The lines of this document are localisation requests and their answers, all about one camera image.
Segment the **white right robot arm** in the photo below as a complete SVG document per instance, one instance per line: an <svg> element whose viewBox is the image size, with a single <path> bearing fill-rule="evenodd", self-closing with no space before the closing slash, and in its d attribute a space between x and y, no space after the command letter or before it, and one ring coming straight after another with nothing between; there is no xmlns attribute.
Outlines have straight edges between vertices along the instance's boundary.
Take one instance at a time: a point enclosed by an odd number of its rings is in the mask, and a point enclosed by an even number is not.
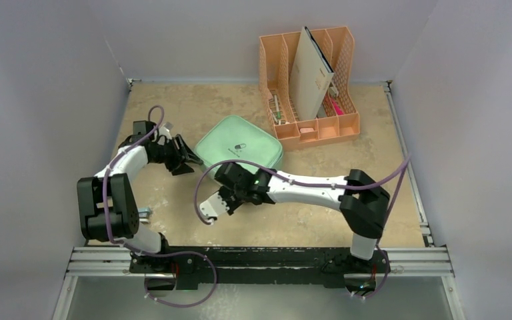
<svg viewBox="0 0 512 320"><path fill-rule="evenodd" d="M387 222L390 194L366 172L352 169L347 175L310 177L270 168L252 173L238 163L225 163L214 179L220 184L219 190L199 206L206 220L214 222L222 214L231 215L246 203L326 207L340 212L353 232L347 254L349 266L364 271L373 264L374 250Z"/></svg>

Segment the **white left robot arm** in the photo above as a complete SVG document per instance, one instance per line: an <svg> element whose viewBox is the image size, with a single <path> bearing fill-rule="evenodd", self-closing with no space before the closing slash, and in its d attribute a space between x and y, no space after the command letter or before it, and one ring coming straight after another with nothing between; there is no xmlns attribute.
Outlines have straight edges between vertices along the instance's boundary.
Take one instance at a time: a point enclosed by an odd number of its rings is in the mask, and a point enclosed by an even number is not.
<svg viewBox="0 0 512 320"><path fill-rule="evenodd" d="M141 224L131 188L132 180L149 163L163 164L172 175L182 175L203 162L181 135L172 135L167 127L152 121L136 121L132 135L119 145L111 162L94 176L78 180L79 220L86 240L147 253L146 264L162 273L170 268L172 254L163 249L162 234Z"/></svg>

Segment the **green medicine case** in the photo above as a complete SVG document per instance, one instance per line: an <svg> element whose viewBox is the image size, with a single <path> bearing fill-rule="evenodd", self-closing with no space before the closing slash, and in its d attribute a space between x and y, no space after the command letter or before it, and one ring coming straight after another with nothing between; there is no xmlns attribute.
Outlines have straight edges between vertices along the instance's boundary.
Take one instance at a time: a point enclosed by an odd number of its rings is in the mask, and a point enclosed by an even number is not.
<svg viewBox="0 0 512 320"><path fill-rule="evenodd" d="M194 148L204 168L217 162L241 159L280 170L283 146L272 135L244 118L230 115L218 122Z"/></svg>

